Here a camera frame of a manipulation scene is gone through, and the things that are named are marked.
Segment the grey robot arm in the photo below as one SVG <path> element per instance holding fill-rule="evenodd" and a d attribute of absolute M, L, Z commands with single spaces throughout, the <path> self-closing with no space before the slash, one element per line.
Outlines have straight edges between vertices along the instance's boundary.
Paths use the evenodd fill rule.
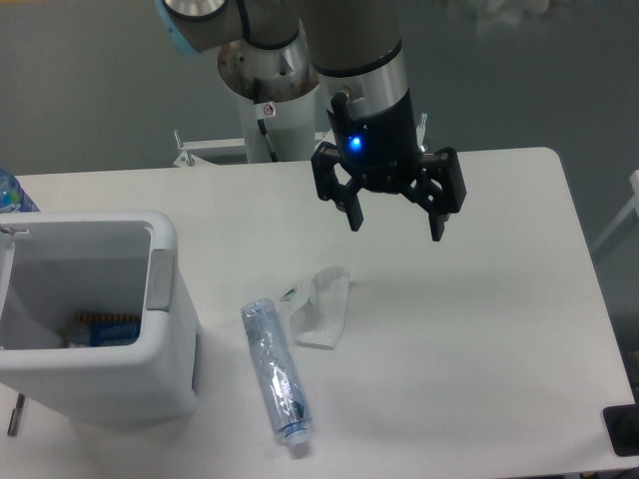
<path fill-rule="evenodd" d="M 440 240 L 466 188 L 457 152 L 417 138 L 396 9 L 390 1 L 160 1 L 186 55 L 217 50 L 225 83 L 265 108 L 314 89 L 333 133 L 312 155 L 317 194 L 363 221 L 358 193 L 401 195 L 427 212 Z"/>

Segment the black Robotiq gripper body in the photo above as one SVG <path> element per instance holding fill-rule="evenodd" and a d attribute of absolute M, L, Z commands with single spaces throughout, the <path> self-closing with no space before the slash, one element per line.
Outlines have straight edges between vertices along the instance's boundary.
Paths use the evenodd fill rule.
<path fill-rule="evenodd" d="M 399 194 L 408 170 L 418 155 L 410 95 L 392 107 L 357 119 L 350 111 L 354 102 L 339 91 L 330 99 L 328 118 L 334 143 L 341 155 L 335 173 L 341 184 L 355 178 L 360 189 Z"/>

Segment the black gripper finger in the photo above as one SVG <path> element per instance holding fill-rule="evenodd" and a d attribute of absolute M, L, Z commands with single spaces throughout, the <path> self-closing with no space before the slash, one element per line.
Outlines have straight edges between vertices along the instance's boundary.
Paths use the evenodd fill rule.
<path fill-rule="evenodd" d="M 363 213 L 358 200 L 361 184 L 350 178 L 344 185 L 339 182 L 335 166 L 339 165 L 341 155 L 335 145 L 321 142 L 311 157 L 311 165 L 317 194 L 324 202 L 333 201 L 335 207 L 345 213 L 350 229 L 358 232 L 363 223 Z"/>
<path fill-rule="evenodd" d="M 427 212 L 431 238 L 440 241 L 445 223 L 460 212 L 466 197 L 457 150 L 446 147 L 416 155 L 399 193 Z"/>

